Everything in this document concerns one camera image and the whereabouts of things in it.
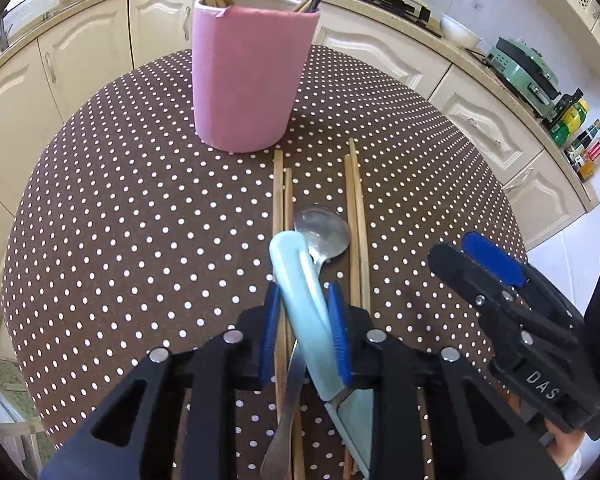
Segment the person right hand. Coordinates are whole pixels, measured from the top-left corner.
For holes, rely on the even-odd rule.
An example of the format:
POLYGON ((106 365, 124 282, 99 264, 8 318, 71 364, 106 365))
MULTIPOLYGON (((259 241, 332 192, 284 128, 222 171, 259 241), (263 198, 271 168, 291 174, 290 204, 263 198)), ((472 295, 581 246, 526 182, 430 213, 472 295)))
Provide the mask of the person right hand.
POLYGON ((579 448, 586 433, 578 429, 566 434, 548 419, 544 419, 544 425, 554 437, 554 441, 546 448, 547 453, 566 479, 573 477, 581 466, 579 448))

